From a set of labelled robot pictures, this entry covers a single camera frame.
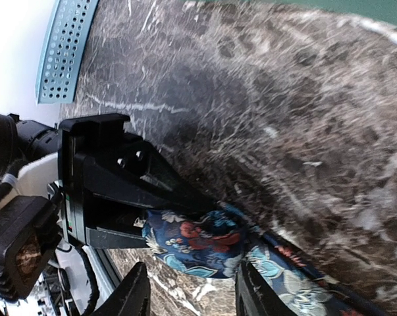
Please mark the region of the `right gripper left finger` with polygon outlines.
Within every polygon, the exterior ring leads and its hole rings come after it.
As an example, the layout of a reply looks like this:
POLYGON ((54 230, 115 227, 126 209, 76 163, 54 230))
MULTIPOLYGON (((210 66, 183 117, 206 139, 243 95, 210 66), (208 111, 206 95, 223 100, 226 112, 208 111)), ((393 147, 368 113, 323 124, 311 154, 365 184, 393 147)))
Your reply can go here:
POLYGON ((151 285, 144 262, 137 262, 92 316, 149 316, 151 285))

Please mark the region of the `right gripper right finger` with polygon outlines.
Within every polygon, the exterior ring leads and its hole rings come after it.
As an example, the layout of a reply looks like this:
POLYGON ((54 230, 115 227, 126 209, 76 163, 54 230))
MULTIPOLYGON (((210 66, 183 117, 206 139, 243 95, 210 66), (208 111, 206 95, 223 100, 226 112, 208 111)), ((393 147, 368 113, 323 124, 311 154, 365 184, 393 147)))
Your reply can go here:
POLYGON ((235 295, 237 315, 290 315, 290 309, 249 262, 242 261, 238 268, 235 295))

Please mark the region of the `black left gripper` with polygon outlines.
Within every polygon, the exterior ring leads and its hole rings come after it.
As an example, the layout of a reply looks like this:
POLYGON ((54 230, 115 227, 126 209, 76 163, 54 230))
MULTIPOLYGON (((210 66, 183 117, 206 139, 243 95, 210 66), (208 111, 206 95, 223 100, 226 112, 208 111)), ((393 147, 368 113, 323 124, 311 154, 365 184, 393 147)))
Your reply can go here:
MULTIPOLYGON (((150 142, 126 133, 129 120, 111 113, 52 128, 0 115, 0 181, 57 152, 65 238, 97 249, 148 248, 138 226, 145 213, 131 207, 204 214, 216 201, 185 181, 150 142)), ((0 201, 11 192, 7 186, 0 201)))

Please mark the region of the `dark floral necktie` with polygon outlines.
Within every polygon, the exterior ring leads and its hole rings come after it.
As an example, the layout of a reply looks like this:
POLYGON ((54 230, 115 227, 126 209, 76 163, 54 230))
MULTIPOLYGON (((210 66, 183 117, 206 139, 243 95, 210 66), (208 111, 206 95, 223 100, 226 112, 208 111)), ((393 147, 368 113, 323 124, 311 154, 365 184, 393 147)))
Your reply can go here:
POLYGON ((142 236, 156 257, 187 275, 235 278, 241 264, 251 265, 271 290, 268 299, 292 315, 384 315, 226 203, 196 218, 149 210, 142 236))

